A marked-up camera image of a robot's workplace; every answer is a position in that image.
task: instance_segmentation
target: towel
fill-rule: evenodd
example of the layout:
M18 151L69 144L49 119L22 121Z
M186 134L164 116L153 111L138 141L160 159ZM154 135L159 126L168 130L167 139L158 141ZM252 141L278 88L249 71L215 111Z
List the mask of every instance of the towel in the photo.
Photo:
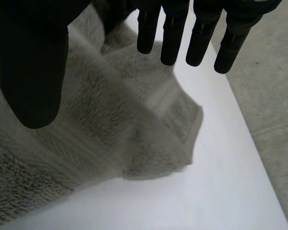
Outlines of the towel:
M160 43L140 54L125 24L105 33L101 10L91 4L69 25L52 124L24 127L0 91L0 225L85 183L152 179L192 163L202 108L160 62Z

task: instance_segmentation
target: gray floor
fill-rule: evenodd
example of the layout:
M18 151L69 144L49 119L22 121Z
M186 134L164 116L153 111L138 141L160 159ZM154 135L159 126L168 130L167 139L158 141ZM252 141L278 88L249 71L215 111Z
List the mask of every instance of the gray floor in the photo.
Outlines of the gray floor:
M217 51L225 26L223 14ZM288 219L288 0L251 29L227 77Z

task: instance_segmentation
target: white surface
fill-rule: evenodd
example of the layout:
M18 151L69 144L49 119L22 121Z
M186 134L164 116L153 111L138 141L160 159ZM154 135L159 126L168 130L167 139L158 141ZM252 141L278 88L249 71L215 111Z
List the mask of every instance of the white surface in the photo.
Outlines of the white surface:
M135 30L136 18L128 19ZM82 189L1 230L288 230L226 76L213 70L212 46L200 67L185 63L194 21L191 12L175 67L184 90L204 108L194 164L170 177Z

